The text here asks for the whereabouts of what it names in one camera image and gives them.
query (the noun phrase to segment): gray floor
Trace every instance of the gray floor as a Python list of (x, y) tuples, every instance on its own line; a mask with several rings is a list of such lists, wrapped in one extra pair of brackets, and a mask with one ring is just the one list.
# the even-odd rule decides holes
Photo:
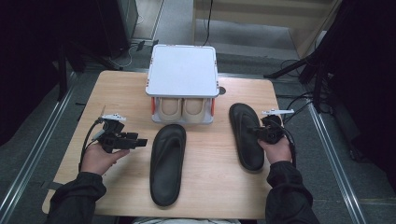
[[(191, 44), (192, 1), (165, 0), (163, 11), (155, 32), (154, 39), (162, 44)], [(196, 43), (205, 40), (204, 21), (197, 21)], [(279, 70), (285, 60), (298, 59), (297, 53), (286, 28), (261, 25), (238, 24), (212, 21), (210, 25), (209, 44), (218, 55), (218, 69), (221, 76), (262, 78)], [(149, 67), (149, 47), (134, 52), (132, 62), (125, 70)], [(120, 64), (127, 64), (128, 54), (116, 59)], [(78, 116), (86, 103), (94, 82), (100, 71), (100, 65), (89, 63), (84, 74), (78, 74), (78, 81), (65, 107), (62, 117), (51, 134), (45, 150), (36, 165), (26, 188), (7, 223), (42, 223), (45, 214), (41, 204), (47, 194), (40, 188), (43, 181), (55, 176), (68, 142), (78, 124)], [(279, 108), (286, 108), (292, 99), (285, 95), (297, 96), (306, 92), (293, 72), (274, 80)], [(57, 88), (55, 88), (41, 105), (31, 114), (20, 130), (7, 144), (0, 147), (0, 194), (5, 197), (8, 188), (20, 175), (20, 170), (32, 150), (33, 143), (39, 136), (52, 109), (55, 107)], [(298, 101), (294, 108), (300, 108), (306, 101)], [(342, 171), (352, 188), (352, 193), (359, 201), (359, 208), (364, 217), (360, 223), (394, 223), (396, 220), (395, 194), (390, 188), (385, 174), (371, 163), (356, 163), (349, 158), (349, 149), (334, 118), (320, 115), (326, 125), (326, 131), (332, 140), (332, 148), (341, 162)], [(304, 183), (314, 195), (314, 212), (321, 223), (353, 223), (350, 207), (345, 201), (342, 188), (337, 180), (326, 146), (318, 126), (314, 122), (312, 111), (307, 107), (302, 113), (286, 124), (295, 138), (298, 150), (298, 169), (302, 172)], [(114, 217), (95, 217), (93, 223), (113, 223)]]

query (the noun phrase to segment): black flip-flop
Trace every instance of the black flip-flop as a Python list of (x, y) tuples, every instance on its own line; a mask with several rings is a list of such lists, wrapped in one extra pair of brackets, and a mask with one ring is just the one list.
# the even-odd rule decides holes
[(178, 124), (164, 126), (155, 136), (149, 187), (152, 201), (159, 206), (169, 206), (177, 200), (185, 147), (186, 131)]
[(260, 127), (256, 112), (248, 105), (237, 103), (230, 107), (229, 116), (242, 166), (249, 171), (259, 171), (264, 165), (264, 152), (257, 136), (248, 132), (248, 128)]

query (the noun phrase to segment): person's left hand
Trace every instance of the person's left hand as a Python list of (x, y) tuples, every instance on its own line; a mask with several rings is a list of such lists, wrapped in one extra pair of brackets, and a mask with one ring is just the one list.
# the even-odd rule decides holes
[(85, 151), (81, 172), (103, 175), (117, 160), (128, 155), (129, 149), (106, 153), (100, 144), (90, 145)]

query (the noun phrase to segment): black jacket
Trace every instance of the black jacket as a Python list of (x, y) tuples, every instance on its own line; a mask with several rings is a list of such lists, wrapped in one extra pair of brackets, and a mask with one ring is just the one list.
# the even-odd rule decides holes
[[(319, 223), (312, 212), (312, 195), (290, 162), (271, 165), (265, 219), (271, 223)], [(58, 188), (50, 200), (45, 223), (91, 223), (95, 202), (106, 193), (100, 175), (80, 173), (76, 180)]]

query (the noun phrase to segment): white lid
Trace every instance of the white lid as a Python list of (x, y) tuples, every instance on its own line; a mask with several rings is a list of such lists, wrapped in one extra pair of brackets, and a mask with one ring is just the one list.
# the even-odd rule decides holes
[(156, 45), (148, 70), (146, 93), (161, 97), (217, 97), (219, 83), (215, 49)]

